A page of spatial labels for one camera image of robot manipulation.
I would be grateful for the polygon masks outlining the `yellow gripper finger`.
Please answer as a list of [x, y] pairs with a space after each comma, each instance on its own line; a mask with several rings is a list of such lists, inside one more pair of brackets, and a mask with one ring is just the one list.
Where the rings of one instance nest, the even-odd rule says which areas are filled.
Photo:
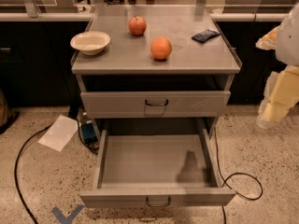
[[257, 125], [270, 129], [279, 124], [299, 102], [299, 67], [288, 65], [280, 73], [272, 72], [267, 79]]
[[258, 49], [263, 49], [263, 50], [275, 49], [277, 46], [277, 34], [278, 34], [278, 26], [272, 29], [263, 37], [261, 37], [256, 42], [256, 47]]

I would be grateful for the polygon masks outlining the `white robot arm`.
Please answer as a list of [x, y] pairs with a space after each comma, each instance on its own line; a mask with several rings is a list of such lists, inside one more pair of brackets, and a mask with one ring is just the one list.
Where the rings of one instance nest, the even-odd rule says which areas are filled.
[[283, 71], [270, 74], [258, 110], [258, 126], [270, 129], [299, 102], [299, 4], [278, 27], [260, 38], [256, 47], [273, 49], [277, 60], [286, 64]]

